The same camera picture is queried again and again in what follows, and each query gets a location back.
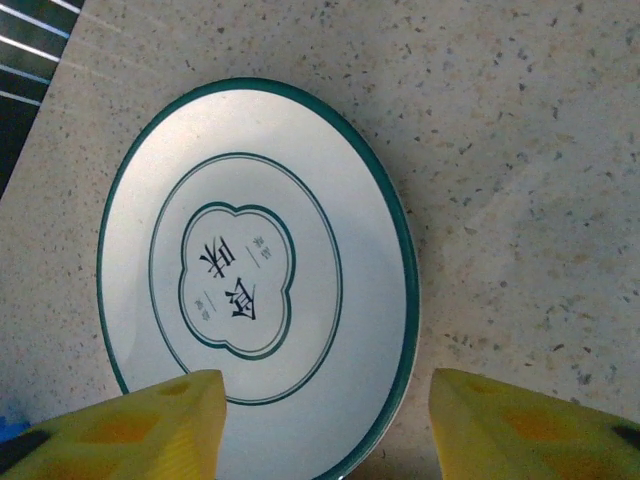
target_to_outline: green rim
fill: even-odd
[[[216,92],[226,90],[259,90],[263,92],[269,92],[276,95],[283,96],[301,105],[304,105],[317,115],[322,117],[325,121],[329,122],[340,134],[351,144],[351,146],[358,152],[358,155],[367,168],[371,172],[374,180],[378,184],[378,188],[384,197],[387,204],[387,208],[391,214],[394,227],[396,229],[396,235],[398,237],[398,243],[400,244],[400,251],[402,254],[402,262],[404,266],[405,288],[406,288],[406,318],[405,318],[405,334],[402,345],[402,353],[400,355],[400,361],[398,362],[398,369],[396,376],[391,385],[391,390],[382,410],[378,414],[378,417],[374,420],[369,431],[364,435],[360,443],[347,454],[340,462],[334,465],[331,469],[327,470],[320,476],[319,479],[333,479],[339,478],[351,472],[359,463],[361,463],[366,456],[376,446],[384,432],[389,427],[391,420],[393,419],[396,411],[400,407],[400,403],[404,397],[406,388],[411,378],[411,370],[413,368],[413,362],[416,354],[419,328],[420,328],[420,284],[418,276],[418,265],[416,261],[415,251],[413,243],[411,242],[411,234],[409,232],[409,226],[404,214],[402,203],[398,198],[389,176],[385,172],[382,164],[376,157],[375,153],[369,147],[367,142],[360,136],[360,134],[340,116],[329,105],[314,97],[313,95],[300,90],[299,88],[287,85],[285,83],[277,82],[274,80],[267,80],[262,78],[231,78],[227,80],[221,80],[208,85],[198,87],[191,92],[178,98],[167,107],[165,107],[160,113],[158,113],[153,120],[142,130],[140,135],[135,139],[131,148],[127,152],[118,169],[109,195],[107,197],[104,214],[102,216],[102,223],[100,225],[100,237],[98,239],[98,261],[97,261],[97,288],[98,288],[98,309],[100,313],[100,324],[102,328],[102,334],[104,337],[105,346],[111,362],[111,367],[115,374],[116,380],[120,385],[123,393],[129,393],[127,386],[124,382],[124,378],[118,364],[116,363],[115,355],[111,347],[109,340],[109,334],[107,332],[107,325],[104,316],[104,304],[102,298],[102,250],[104,247],[104,234],[106,231],[107,223],[109,221],[109,212],[111,211],[111,204],[113,198],[120,184],[120,180],[127,169],[129,162],[135,155],[136,151],[149,136],[149,134],[169,115],[175,112],[180,107],[187,103]]]

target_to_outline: green decorative line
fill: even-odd
[[[338,250],[338,245],[337,245],[337,242],[336,242],[336,239],[335,239],[335,235],[333,233],[333,228],[331,227],[331,224],[329,223],[329,219],[327,218],[327,215],[325,214],[324,210],[320,206],[320,202],[318,202],[318,199],[315,197],[315,195],[309,189],[309,187],[307,187],[305,185],[305,183],[295,173],[293,173],[291,170],[289,170],[284,165],[282,165],[282,164],[280,164],[280,163],[278,163],[278,162],[276,162],[274,160],[271,160],[270,158],[264,157],[262,155],[256,155],[256,154],[253,154],[253,153],[247,153],[247,152],[232,152],[232,153],[225,153],[225,154],[217,155],[215,157],[212,157],[212,158],[210,158],[208,160],[205,160],[204,162],[196,165],[189,172],[187,172],[180,179],[180,181],[178,181],[178,183],[173,187],[173,189],[169,193],[169,196],[167,197],[167,199],[165,200],[164,204],[162,205],[162,208],[160,209],[160,213],[158,215],[158,219],[156,220],[156,225],[155,225],[155,227],[153,229],[153,234],[151,236],[151,247],[149,249],[149,277],[148,277],[149,278],[149,291],[150,291],[150,294],[151,294],[151,306],[153,308],[153,313],[154,313],[154,316],[156,318],[156,323],[158,324],[158,328],[160,329],[160,333],[162,334],[162,339],[164,340],[165,344],[167,345],[167,348],[169,349],[169,351],[171,352],[171,355],[173,356],[175,361],[178,363],[180,368],[185,373],[190,373],[191,370],[189,369],[189,367],[187,367],[185,365],[185,363],[180,359],[178,353],[175,351],[175,349],[173,348],[173,346],[169,342],[168,335],[167,335],[166,331],[164,330],[162,322],[160,321],[160,313],[158,312],[158,310],[156,308],[155,294],[154,294],[153,287],[152,287],[152,285],[153,285],[153,283],[152,283],[153,252],[154,252],[154,248],[155,248],[155,239],[156,239],[156,236],[158,234],[158,229],[160,228],[160,221],[161,221],[162,217],[164,216],[164,212],[166,211],[169,203],[171,202],[171,199],[173,198],[175,193],[180,189],[180,187],[192,175],[197,173],[202,168],[204,168],[204,167],[206,167],[208,165],[211,165],[211,164],[213,164],[215,162],[232,161],[234,159],[252,160],[252,161],[264,163],[266,165],[269,165],[270,167],[276,168],[277,170],[281,171],[283,174],[288,176],[305,193],[305,195],[307,195],[307,197],[309,198],[309,200],[313,204],[314,208],[318,212],[318,215],[320,216],[320,219],[322,220],[322,223],[323,223],[323,225],[324,225],[324,227],[325,227],[325,229],[327,231],[327,235],[329,236],[329,241],[331,242],[331,248],[333,250],[335,267],[336,267],[336,280],[337,280],[336,281],[336,289],[337,289],[337,291],[336,291],[336,309],[335,309],[335,312],[334,312],[333,325],[332,325],[332,328],[331,328],[331,332],[329,333],[329,337],[327,339],[327,342],[325,343],[324,349],[320,353],[320,356],[318,357],[318,359],[316,360],[314,365],[306,373],[306,375],[304,377],[302,377],[302,379],[299,380],[297,383],[295,383],[292,387],[290,387],[287,390],[285,390],[284,392],[281,392],[281,393],[276,394],[276,395],[272,395],[272,396],[267,397],[267,398],[261,398],[261,399],[257,399],[257,400],[247,400],[247,399],[237,398],[237,397],[232,397],[232,396],[227,395],[227,400],[229,402],[235,403],[235,404],[238,404],[238,405],[246,405],[246,406],[250,406],[250,405],[253,405],[253,406],[267,405],[267,404],[270,404],[270,403],[274,403],[274,402],[283,400],[283,399],[293,395],[294,393],[296,393],[298,390],[300,390],[302,387],[304,387],[309,382],[311,377],[313,377],[313,375],[320,369],[320,367],[324,363],[325,358],[327,357],[327,355],[329,353],[329,350],[331,349],[331,346],[333,345],[333,340],[335,339],[336,333],[338,331],[338,324],[339,324],[339,321],[340,321],[340,313],[342,311],[342,262],[340,260],[340,252]]]
[[[104,238],[109,223],[109,214],[111,212],[111,206],[113,199],[122,180],[122,176],[126,171],[131,159],[135,156],[136,152],[147,139],[147,137],[155,130],[155,128],[162,123],[173,112],[182,108],[184,105],[213,93],[225,92],[229,90],[257,90],[262,92],[279,95],[284,98],[288,98],[294,102],[297,102],[321,118],[328,122],[333,128],[335,128],[344,139],[358,153],[362,161],[369,169],[371,176],[378,185],[380,192],[387,204],[391,219],[393,221],[394,228],[396,230],[396,236],[398,238],[398,244],[400,246],[400,252],[402,255],[402,263],[404,267],[404,280],[405,280],[405,292],[406,292],[406,312],[405,312],[405,331],[404,339],[402,343],[402,352],[400,354],[400,360],[398,362],[398,368],[394,377],[389,395],[380,410],[380,413],[374,420],[371,428],[363,436],[362,440],[349,452],[342,460],[336,465],[320,474],[316,477],[316,480],[329,480],[341,478],[351,472],[364,458],[373,450],[375,445],[379,442],[384,432],[389,428],[391,420],[395,416],[400,403],[404,398],[409,379],[411,378],[411,371],[415,362],[417,353],[418,339],[420,336],[420,281],[418,275],[418,263],[416,261],[415,251],[413,243],[411,242],[411,233],[407,224],[404,209],[402,203],[398,198],[396,191],[393,188],[393,184],[384,170],[384,167],[376,157],[375,153],[369,147],[367,142],[360,136],[360,134],[340,116],[338,112],[333,110],[329,105],[322,100],[314,97],[313,95],[300,90],[291,85],[285,83],[276,82],[273,80],[267,80],[262,78],[231,78],[222,80],[219,82],[210,83],[198,87],[191,92],[178,98],[167,107],[165,107],[160,113],[158,113],[153,120],[147,125],[140,135],[136,138],[131,145],[131,148],[124,157],[115,179],[109,191],[107,197],[104,214],[102,216],[102,223],[100,226],[100,237],[98,239],[98,259],[97,259],[97,288],[98,288],[98,308],[100,312],[100,323],[102,332],[104,335],[105,346],[111,361],[116,380],[120,385],[120,388],[124,393],[128,392],[126,383],[120,371],[120,367],[116,361],[111,342],[109,340],[109,333],[106,325],[106,318],[104,314],[104,299],[102,294],[102,261],[103,261],[103,249]]]
[[[230,213],[234,217],[237,217],[243,214],[258,215],[260,218],[265,219],[276,228],[285,246],[285,249],[287,252],[287,274],[285,276],[285,282],[282,285],[282,288],[280,289],[280,293],[282,294],[282,299],[283,299],[283,306],[284,306],[283,319],[280,324],[280,328],[278,328],[278,332],[276,333],[276,335],[266,346],[264,346],[261,349],[243,350],[243,349],[234,347],[226,340],[218,341],[218,340],[207,339],[206,337],[203,338],[204,336],[200,332],[198,332],[195,329],[195,327],[192,325],[193,322],[191,322],[189,314],[187,313],[187,309],[184,305],[184,280],[186,278],[186,274],[188,270],[185,246],[189,241],[189,236],[191,234],[191,231],[195,223],[203,215],[212,211],[224,211],[224,212]],[[152,248],[154,246],[155,246],[155,236],[154,236],[154,241],[152,241]],[[196,211],[196,213],[193,214],[189,222],[187,222],[187,227],[185,228],[183,238],[182,238],[181,261],[182,261],[182,272],[180,274],[180,281],[178,284],[178,301],[180,303],[180,312],[182,313],[182,318],[184,319],[184,322],[187,325],[187,328],[200,343],[202,343],[203,345],[206,345],[207,347],[212,347],[212,348],[226,348],[233,355],[240,357],[244,360],[262,360],[263,358],[267,358],[268,356],[274,354],[276,350],[280,348],[284,340],[287,338],[287,334],[289,333],[289,327],[291,326],[291,295],[289,293],[291,290],[291,285],[293,285],[293,279],[295,277],[296,252],[293,244],[293,238],[291,238],[291,233],[289,233],[289,229],[287,228],[287,226],[284,224],[284,222],[278,215],[276,215],[274,212],[272,212],[268,208],[262,207],[260,205],[243,205],[242,207],[235,208],[232,205],[229,205],[228,203],[225,203],[225,202],[208,203],[203,207],[200,207]],[[153,290],[153,283],[151,279],[151,269],[149,272],[149,286],[151,290]]]

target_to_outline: chinese character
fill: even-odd
[[[248,317],[251,320],[256,319],[256,314],[253,310],[253,296],[255,292],[256,286],[254,285],[251,295],[249,295],[240,277],[238,277],[236,281],[236,289],[233,292],[224,292],[224,294],[229,297],[229,303],[235,306],[235,311],[231,315],[232,317]]]
[[[216,237],[213,237],[213,248],[209,249],[209,246],[205,243],[204,251],[206,252],[206,255],[200,255],[200,260],[204,260],[211,265],[209,267],[209,272],[213,269],[216,270],[216,273],[213,274],[213,278],[216,278],[218,275],[220,275],[220,278],[224,278],[222,269],[231,265],[231,262],[236,259],[236,257],[231,253],[231,250],[229,250],[224,238],[220,237],[220,243],[222,243],[222,245],[218,250],[216,250]]]

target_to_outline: speckled countertop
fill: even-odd
[[[0,202],[2,405],[37,421],[119,393],[95,282],[116,168],[168,102],[254,75],[342,112],[415,231],[413,382],[352,478],[437,476],[439,366],[640,421],[638,15],[635,0],[88,0]]]

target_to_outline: white plate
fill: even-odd
[[[339,478],[407,388],[407,223],[371,149],[294,87],[233,79],[160,112],[109,193],[98,297],[123,392],[222,370],[221,480]]]

